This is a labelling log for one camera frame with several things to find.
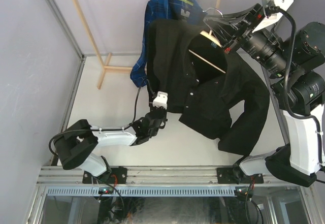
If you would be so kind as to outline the cream wooden hanger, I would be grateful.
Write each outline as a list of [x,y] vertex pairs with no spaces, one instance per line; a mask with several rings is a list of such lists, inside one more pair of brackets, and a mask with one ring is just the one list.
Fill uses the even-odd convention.
[[[223,13],[222,13],[218,8],[216,8],[216,7],[210,7],[210,8],[208,8],[208,9],[204,10],[203,12],[204,12],[204,13],[207,13],[209,10],[217,11],[217,12],[221,15],[221,17],[223,17]],[[203,19],[203,22],[205,23],[205,25],[206,25],[208,28],[210,28],[210,29],[209,29],[209,32],[206,32],[205,30],[203,30],[203,31],[200,32],[200,35],[201,35],[202,37],[204,37],[206,40],[209,40],[209,45],[208,45],[208,47],[209,47],[209,48],[212,47],[212,48],[214,48],[214,49],[216,49],[216,47],[221,47],[221,44],[220,44],[218,38],[216,38],[216,37],[214,36],[214,34],[213,34],[213,30],[212,30],[212,28],[211,28],[211,27],[210,27],[210,26],[205,22],[205,19]],[[197,58],[201,59],[201,60],[202,60],[203,62],[205,62],[206,64],[212,66],[214,69],[217,69],[219,72],[221,72],[221,73],[223,73],[223,74],[226,73],[226,71],[224,71],[224,70],[221,69],[220,67],[216,66],[214,63],[212,63],[212,62],[206,60],[205,58],[203,58],[202,56],[198,55],[198,54],[195,53],[194,51],[192,51],[192,50],[190,50],[190,49],[189,49],[188,51],[189,51],[191,54],[193,54],[194,56],[196,56]]]

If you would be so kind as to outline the black shirt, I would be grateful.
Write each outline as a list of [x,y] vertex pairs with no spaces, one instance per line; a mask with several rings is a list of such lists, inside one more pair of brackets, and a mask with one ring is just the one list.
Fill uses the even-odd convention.
[[[154,92],[168,94],[167,110],[194,131],[218,140],[218,149],[248,156],[264,128],[269,91],[237,53],[209,48],[202,26],[158,19],[148,29],[147,77]],[[191,54],[192,50],[225,74]]]

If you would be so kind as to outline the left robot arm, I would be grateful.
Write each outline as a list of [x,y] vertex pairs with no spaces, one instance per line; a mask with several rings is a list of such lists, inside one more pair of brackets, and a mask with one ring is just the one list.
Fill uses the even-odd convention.
[[81,119],[64,132],[54,136],[49,147],[55,148],[64,170],[80,168],[90,173],[99,183],[106,183],[111,178],[111,168],[104,156],[93,151],[107,146],[138,146],[165,127],[167,104],[154,103],[150,112],[132,122],[127,127],[101,128]]

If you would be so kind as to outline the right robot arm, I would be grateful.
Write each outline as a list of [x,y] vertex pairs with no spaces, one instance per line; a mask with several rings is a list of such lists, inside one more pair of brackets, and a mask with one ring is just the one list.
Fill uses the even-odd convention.
[[271,174],[309,187],[317,172],[324,170],[324,79],[315,72],[324,64],[324,24],[310,22],[297,29],[284,8],[271,4],[207,15],[204,23],[225,53],[243,49],[270,73],[275,80],[271,89],[288,129],[286,145],[239,159],[233,166],[234,179],[244,183],[252,175]]

